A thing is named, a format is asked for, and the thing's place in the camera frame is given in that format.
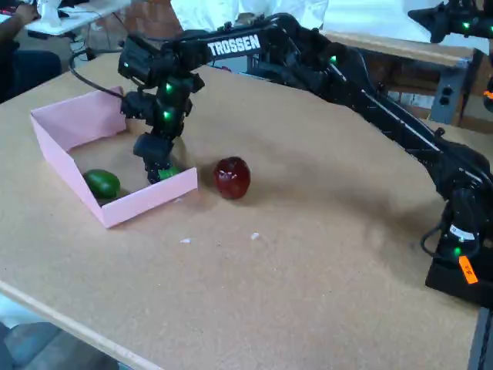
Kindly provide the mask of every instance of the white desk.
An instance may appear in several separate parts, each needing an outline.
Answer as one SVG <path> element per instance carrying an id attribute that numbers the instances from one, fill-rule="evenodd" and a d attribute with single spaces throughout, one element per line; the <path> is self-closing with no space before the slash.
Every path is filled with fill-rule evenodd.
<path id="1" fill-rule="evenodd" d="M 77 5 L 74 8 L 62 8 L 64 12 L 70 14 L 70 17 L 63 18 L 62 24 L 58 27 L 51 27 L 47 22 L 38 20 L 27 25 L 26 29 L 46 35 L 60 36 L 117 12 L 131 3 L 132 0 L 92 0 L 90 3 Z M 0 22 L 6 19 L 8 19 L 7 15 L 0 15 Z"/>

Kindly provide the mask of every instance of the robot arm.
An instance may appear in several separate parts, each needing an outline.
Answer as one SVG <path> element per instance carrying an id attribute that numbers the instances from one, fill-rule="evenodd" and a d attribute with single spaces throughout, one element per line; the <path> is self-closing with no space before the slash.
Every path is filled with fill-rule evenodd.
<path id="1" fill-rule="evenodd" d="M 431 42 L 442 42 L 446 35 L 458 33 L 486 39 L 493 37 L 493 1 L 485 0 L 478 9 L 475 0 L 450 0 L 434 8 L 411 10 L 408 15 L 431 32 Z"/>
<path id="2" fill-rule="evenodd" d="M 134 147 L 144 159 L 151 183 L 159 181 L 169 166 L 173 139 L 181 134 L 183 118 L 192 109 L 190 93 L 204 86 L 190 71 L 213 60 L 268 52 L 287 84 L 359 113 L 424 165 L 447 202 L 441 222 L 421 241 L 427 253 L 454 266 L 460 255 L 478 257 L 492 229 L 489 162 L 467 146 L 448 142 L 442 129 L 431 130 L 375 89 L 357 52 L 330 42 L 318 30 L 304 29 L 285 14 L 194 33 L 165 41 L 160 50 L 130 36 L 119 61 L 120 74 L 138 86 L 123 100 L 122 111 L 153 127 Z M 155 87 L 155 96 L 144 92 Z M 424 242 L 438 231 L 438 248 L 431 252 Z"/>

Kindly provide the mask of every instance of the apple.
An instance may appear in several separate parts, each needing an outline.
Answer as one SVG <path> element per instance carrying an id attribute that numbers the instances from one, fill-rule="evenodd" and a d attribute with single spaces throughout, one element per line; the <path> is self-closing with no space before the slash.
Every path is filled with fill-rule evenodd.
<path id="1" fill-rule="evenodd" d="M 238 156 L 220 160 L 214 168 L 216 188 L 225 199 L 242 198 L 250 186 L 250 169 Z"/>

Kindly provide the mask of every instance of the green fruit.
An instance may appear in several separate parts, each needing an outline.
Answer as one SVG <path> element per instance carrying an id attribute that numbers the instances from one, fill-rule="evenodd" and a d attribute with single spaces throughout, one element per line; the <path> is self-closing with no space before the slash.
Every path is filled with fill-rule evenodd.
<path id="1" fill-rule="evenodd" d="M 179 170 L 176 166 L 170 167 L 168 170 L 158 170 L 159 178 L 161 180 L 169 179 L 179 173 Z"/>
<path id="2" fill-rule="evenodd" d="M 90 170 L 82 175 L 96 199 L 116 198 L 120 191 L 120 180 L 105 170 Z"/>

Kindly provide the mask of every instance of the orange label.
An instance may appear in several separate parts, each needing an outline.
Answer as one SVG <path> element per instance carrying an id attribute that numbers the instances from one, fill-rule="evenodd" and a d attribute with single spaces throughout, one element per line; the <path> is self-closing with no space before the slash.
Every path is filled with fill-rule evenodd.
<path id="1" fill-rule="evenodd" d="M 469 258 L 465 256 L 460 256 L 459 264 L 461 265 L 462 272 L 464 273 L 465 280 L 468 281 L 468 284 L 477 283 L 478 278 L 476 277 L 475 271 L 472 269 L 471 262 L 469 262 Z"/>

